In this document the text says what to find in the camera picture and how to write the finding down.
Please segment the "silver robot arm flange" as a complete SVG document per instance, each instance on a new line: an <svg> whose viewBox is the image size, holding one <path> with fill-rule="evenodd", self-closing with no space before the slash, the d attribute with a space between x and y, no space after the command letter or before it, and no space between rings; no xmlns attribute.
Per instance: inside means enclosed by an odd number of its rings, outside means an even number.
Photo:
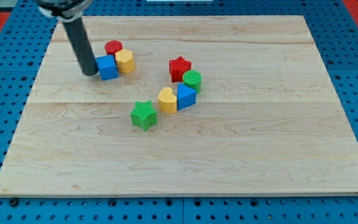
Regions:
<svg viewBox="0 0 358 224"><path fill-rule="evenodd" d="M93 0L36 0L39 11L46 17L62 22L80 18Z"/></svg>

